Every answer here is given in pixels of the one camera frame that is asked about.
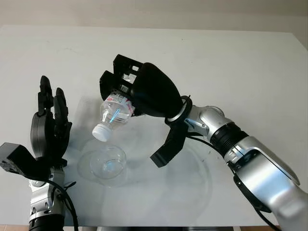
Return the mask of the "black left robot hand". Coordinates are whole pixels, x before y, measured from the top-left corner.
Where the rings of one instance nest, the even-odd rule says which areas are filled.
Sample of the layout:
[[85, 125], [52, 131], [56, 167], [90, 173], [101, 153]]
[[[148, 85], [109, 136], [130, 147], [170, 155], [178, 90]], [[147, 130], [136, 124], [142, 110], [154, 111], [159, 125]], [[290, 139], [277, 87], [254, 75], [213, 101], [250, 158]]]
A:
[[57, 88], [53, 95], [49, 79], [42, 76], [38, 111], [33, 115], [30, 131], [35, 158], [49, 166], [67, 166], [63, 155], [68, 147], [71, 127], [63, 90]]

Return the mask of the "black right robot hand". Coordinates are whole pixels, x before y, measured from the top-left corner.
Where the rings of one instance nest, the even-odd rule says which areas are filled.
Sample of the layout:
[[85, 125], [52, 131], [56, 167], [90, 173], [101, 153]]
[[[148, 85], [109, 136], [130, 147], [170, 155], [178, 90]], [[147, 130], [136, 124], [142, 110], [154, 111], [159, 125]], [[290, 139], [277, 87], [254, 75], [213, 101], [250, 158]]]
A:
[[120, 93], [132, 102], [137, 115], [174, 118], [183, 108], [180, 93], [172, 80], [152, 63], [141, 63], [118, 54], [114, 71], [106, 70], [99, 80], [103, 100]]

